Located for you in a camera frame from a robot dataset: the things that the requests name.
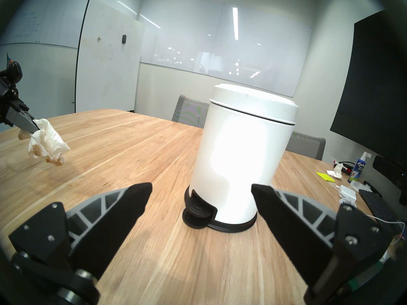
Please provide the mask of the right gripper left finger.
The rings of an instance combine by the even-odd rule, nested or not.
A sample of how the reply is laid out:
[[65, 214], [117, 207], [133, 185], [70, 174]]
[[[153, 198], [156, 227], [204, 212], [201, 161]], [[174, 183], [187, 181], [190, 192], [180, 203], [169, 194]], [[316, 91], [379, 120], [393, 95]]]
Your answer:
[[12, 233], [9, 305], [97, 305], [96, 284], [145, 211], [150, 182], [93, 196], [66, 211], [53, 202]]

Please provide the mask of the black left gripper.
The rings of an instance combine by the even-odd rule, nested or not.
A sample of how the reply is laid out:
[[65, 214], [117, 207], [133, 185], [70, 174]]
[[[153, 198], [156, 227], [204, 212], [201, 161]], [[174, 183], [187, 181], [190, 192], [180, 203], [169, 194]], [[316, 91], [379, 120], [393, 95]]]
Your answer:
[[[10, 127], [16, 126], [29, 133], [35, 133], [39, 128], [34, 122], [34, 117], [29, 113], [28, 106], [18, 100], [18, 90], [15, 86], [5, 77], [0, 78], [0, 122]], [[11, 103], [16, 100], [19, 111], [9, 110]]]

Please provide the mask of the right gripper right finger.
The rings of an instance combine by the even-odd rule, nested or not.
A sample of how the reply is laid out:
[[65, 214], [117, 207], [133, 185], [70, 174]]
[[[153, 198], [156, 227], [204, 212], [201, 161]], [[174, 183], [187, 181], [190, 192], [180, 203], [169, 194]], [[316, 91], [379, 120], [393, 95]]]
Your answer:
[[307, 305], [346, 304], [351, 283], [379, 263], [392, 235], [352, 205], [335, 212], [320, 202], [269, 185], [253, 184], [258, 213], [307, 289]]

